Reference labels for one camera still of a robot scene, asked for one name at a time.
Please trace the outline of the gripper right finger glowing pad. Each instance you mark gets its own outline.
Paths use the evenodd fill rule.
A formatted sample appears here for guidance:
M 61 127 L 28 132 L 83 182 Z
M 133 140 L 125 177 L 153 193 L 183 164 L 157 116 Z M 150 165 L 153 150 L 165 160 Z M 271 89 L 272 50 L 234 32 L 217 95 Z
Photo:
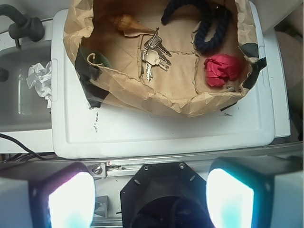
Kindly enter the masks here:
M 206 200 L 217 228 L 302 228 L 303 158 L 218 157 L 207 177 Z

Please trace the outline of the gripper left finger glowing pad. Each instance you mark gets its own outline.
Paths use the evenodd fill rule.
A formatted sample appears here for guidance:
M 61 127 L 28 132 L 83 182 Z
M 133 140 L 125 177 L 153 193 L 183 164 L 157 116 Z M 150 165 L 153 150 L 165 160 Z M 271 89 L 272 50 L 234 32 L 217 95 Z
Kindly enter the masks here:
M 88 228 L 94 210 L 94 178 L 79 161 L 0 165 L 2 228 Z

